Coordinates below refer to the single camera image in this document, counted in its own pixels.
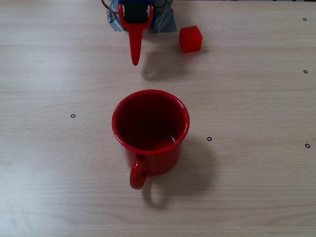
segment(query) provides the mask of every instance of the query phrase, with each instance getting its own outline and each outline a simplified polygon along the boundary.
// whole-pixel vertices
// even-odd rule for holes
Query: red cube
[[[179,43],[184,53],[200,51],[203,36],[197,26],[180,29]]]

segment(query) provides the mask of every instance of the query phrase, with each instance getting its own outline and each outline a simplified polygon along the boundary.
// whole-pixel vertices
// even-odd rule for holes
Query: gray duct tape
[[[163,6],[165,0],[154,0],[154,6]],[[164,7],[154,8],[156,15],[156,21],[154,24],[154,31],[156,32],[174,32],[177,31],[176,23],[173,18],[173,10],[170,4],[173,0],[167,0]],[[110,0],[110,6],[112,10],[118,11],[118,0]],[[107,11],[108,22],[115,31],[123,31],[124,28],[120,24],[119,15],[113,14]]]

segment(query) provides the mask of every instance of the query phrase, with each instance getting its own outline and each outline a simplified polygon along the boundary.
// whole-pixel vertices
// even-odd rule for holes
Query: wood grain
[[[316,235],[315,4],[175,2],[202,51],[146,31],[137,67],[98,0],[0,6],[1,237]],[[135,191],[111,117],[149,88],[191,127],[175,169]]]

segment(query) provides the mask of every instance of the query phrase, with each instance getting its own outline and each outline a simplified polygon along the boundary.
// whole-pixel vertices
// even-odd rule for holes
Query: wooden table
[[[316,4],[175,2],[202,51],[146,31],[137,67],[100,0],[0,6],[1,237],[316,236]],[[111,117],[148,88],[191,127],[135,191]]]

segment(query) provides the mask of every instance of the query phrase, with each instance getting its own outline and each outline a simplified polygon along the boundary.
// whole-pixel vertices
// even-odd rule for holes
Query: electrical wire
[[[107,10],[109,10],[109,11],[110,11],[111,13],[113,13],[113,14],[118,14],[117,11],[113,11],[112,9],[110,9],[110,7],[109,7],[108,5],[106,5],[103,0],[101,0],[101,1],[102,1],[103,5],[105,6],[105,8],[106,8]]]
[[[117,11],[113,11],[108,5],[106,5],[104,0],[101,0],[101,1],[107,10],[109,10],[113,14],[118,14]],[[166,4],[167,4],[167,0],[164,0],[164,4],[162,6],[154,6],[154,8],[163,8],[164,6],[166,6]]]
[[[166,4],[167,4],[167,0],[164,0],[164,5],[162,5],[162,6],[154,6],[154,8],[163,8],[164,6],[166,6]]]

